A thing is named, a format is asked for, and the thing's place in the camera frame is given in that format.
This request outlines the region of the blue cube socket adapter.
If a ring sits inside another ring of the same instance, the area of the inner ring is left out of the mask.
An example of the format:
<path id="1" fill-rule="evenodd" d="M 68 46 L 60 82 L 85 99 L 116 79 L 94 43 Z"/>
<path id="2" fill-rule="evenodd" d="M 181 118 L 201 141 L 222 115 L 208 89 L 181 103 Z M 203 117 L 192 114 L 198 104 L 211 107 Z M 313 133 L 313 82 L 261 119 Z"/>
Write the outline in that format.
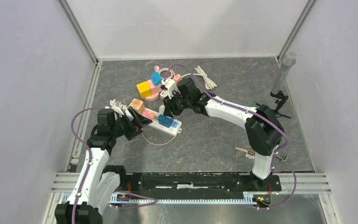
<path id="1" fill-rule="evenodd" d="M 169 117 L 166 117 L 166 116 L 164 116 L 164 115 L 162 115 L 162 114 L 159 114 L 159 115 L 157 116 L 157 121 L 158 121 L 158 123 L 159 123 L 160 125 L 169 128 L 169 127 L 172 126 L 172 124 L 173 124 L 173 122 L 174 122 L 174 119 L 169 118 Z"/>

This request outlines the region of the large white power strip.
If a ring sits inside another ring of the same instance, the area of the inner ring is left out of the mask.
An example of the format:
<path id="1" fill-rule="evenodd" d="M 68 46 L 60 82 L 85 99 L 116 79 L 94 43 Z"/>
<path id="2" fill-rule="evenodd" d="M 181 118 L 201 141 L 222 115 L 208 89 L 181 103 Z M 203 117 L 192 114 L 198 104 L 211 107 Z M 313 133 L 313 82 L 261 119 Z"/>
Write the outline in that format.
<path id="1" fill-rule="evenodd" d="M 152 123 L 150 123 L 148 126 L 151 126 L 164 133 L 175 136 L 181 133 L 182 131 L 181 129 L 182 122 L 178 121 L 177 119 L 166 117 L 148 108 L 145 108 L 141 112 L 141 115 L 152 121 Z"/>

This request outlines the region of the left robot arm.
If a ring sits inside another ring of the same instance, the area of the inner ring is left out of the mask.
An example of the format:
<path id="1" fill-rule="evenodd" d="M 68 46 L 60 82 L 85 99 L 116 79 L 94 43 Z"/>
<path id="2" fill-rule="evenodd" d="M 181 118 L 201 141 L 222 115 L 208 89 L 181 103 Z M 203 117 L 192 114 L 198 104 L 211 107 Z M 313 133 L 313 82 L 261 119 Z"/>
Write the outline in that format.
<path id="1" fill-rule="evenodd" d="M 103 212 L 115 190 L 123 190 L 128 178 L 123 166 L 107 165 L 117 138 L 131 140 L 152 123 L 132 107 L 99 108 L 97 124 L 84 141 L 85 161 L 79 178 L 64 204 L 57 205 L 55 218 L 59 224 L 101 224 Z"/>

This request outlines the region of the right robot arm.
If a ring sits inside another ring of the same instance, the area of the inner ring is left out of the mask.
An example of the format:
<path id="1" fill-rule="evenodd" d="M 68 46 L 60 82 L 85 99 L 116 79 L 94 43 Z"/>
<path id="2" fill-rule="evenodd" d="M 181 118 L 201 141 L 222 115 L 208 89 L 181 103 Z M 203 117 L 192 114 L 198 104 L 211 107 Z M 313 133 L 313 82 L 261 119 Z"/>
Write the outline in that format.
<path id="1" fill-rule="evenodd" d="M 201 92 L 192 78 L 179 82 L 163 80 L 161 88 L 165 116 L 179 116 L 184 110 L 190 109 L 196 114 L 220 118 L 243 128 L 255 152 L 251 186 L 255 190 L 263 190 L 269 185 L 273 154 L 282 138 L 286 138 L 284 129 L 271 108 L 266 105 L 238 105 L 207 91 Z"/>

